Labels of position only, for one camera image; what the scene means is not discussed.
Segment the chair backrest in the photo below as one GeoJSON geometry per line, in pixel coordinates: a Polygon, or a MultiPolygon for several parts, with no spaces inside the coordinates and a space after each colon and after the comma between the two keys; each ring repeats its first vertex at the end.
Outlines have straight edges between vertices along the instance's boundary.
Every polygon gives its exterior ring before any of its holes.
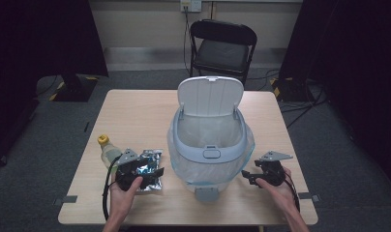
{"type": "Polygon", "coordinates": [[[190,28],[194,38],[231,44],[256,45],[256,33],[248,26],[213,19],[196,21],[190,28]]]}

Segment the black curtain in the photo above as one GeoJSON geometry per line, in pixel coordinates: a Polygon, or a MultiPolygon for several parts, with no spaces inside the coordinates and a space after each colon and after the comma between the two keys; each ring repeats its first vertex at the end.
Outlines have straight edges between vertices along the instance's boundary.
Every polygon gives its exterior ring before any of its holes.
{"type": "Polygon", "coordinates": [[[26,120],[38,80],[65,73],[108,76],[89,2],[0,1],[0,156],[26,120]]]}

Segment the electrical outlet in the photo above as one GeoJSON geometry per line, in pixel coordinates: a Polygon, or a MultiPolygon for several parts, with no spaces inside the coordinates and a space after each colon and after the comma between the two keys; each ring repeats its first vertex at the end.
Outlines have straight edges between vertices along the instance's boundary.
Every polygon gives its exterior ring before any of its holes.
{"type": "Polygon", "coordinates": [[[201,0],[180,0],[180,12],[201,12],[201,0]]]}
{"type": "Polygon", "coordinates": [[[201,12],[201,0],[192,0],[191,12],[201,12]]]}
{"type": "Polygon", "coordinates": [[[180,0],[180,12],[185,12],[185,8],[187,8],[187,12],[191,11],[192,0],[180,0]]]}

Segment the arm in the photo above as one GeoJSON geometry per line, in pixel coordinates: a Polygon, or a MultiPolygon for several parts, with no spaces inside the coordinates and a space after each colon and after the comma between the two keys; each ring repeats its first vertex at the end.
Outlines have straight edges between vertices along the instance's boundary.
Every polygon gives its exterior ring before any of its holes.
{"type": "MultiPolygon", "coordinates": [[[[288,176],[291,176],[291,171],[284,168],[287,176],[286,180],[291,183],[288,176]]],[[[284,213],[286,221],[288,222],[289,228],[292,232],[309,232],[307,224],[302,219],[300,213],[295,207],[293,195],[291,189],[286,183],[282,183],[278,187],[271,186],[261,178],[256,179],[256,183],[259,184],[263,189],[267,189],[271,194],[277,207],[284,213]]]]}
{"type": "Polygon", "coordinates": [[[105,223],[104,232],[117,232],[133,205],[135,192],[140,187],[143,178],[137,177],[127,191],[119,188],[117,183],[110,187],[110,214],[105,223]]]}

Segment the metal bracket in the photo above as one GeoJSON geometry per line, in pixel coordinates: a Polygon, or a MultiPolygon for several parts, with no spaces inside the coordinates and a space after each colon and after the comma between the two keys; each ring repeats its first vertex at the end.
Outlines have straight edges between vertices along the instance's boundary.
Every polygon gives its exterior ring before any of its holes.
{"type": "Polygon", "coordinates": [[[278,160],[288,160],[288,159],[292,159],[292,155],[269,151],[269,152],[265,153],[259,160],[261,160],[261,161],[278,161],[278,160]]]}
{"type": "Polygon", "coordinates": [[[138,154],[133,151],[132,149],[128,148],[126,151],[123,153],[121,158],[117,161],[117,166],[123,165],[125,163],[134,161],[134,160],[139,160],[140,157],[138,154]]]}

